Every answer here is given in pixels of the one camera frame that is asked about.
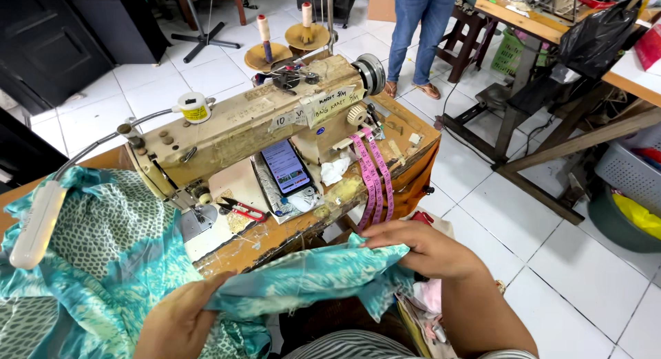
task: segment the white plastic basket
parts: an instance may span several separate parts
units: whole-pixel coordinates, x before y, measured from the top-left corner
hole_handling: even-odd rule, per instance
[[[661,124],[611,141],[594,172],[661,217],[661,172],[630,151],[636,147],[652,147],[661,151]]]

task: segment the foot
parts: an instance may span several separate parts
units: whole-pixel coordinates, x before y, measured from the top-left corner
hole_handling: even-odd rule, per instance
[[[441,92],[432,83],[429,83],[429,84],[426,84],[426,85],[413,84],[413,86],[420,89],[422,92],[424,92],[426,95],[433,98],[434,100],[440,100],[441,99]]]
[[[397,96],[397,82],[396,81],[387,81],[387,82],[385,82],[384,92],[385,92],[385,94],[389,95],[392,98],[396,97]]]

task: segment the stitch length knob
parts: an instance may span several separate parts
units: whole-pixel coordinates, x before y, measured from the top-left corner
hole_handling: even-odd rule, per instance
[[[359,126],[367,117],[367,110],[363,106],[355,105],[349,109],[349,115],[346,116],[346,121],[352,126]]]

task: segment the turquoise fabric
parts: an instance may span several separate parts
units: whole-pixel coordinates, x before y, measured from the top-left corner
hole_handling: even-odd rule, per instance
[[[202,278],[186,255],[180,213],[135,172],[74,167],[61,184],[70,190],[34,270],[7,261],[22,222],[4,234],[0,358],[128,358],[152,307]],[[5,211],[24,218],[33,195]],[[345,245],[288,254],[229,279],[207,306],[221,313],[201,357],[265,358],[270,336],[263,314],[321,299],[359,296],[378,320],[393,293],[411,292],[412,272],[396,264],[409,249],[369,250],[361,242],[354,234]]]

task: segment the phone screen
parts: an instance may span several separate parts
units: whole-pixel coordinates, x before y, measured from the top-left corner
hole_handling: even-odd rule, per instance
[[[293,151],[289,140],[285,139],[267,147],[262,150],[262,156],[269,165],[282,194],[287,194],[310,182],[310,177],[303,169],[301,160]]]

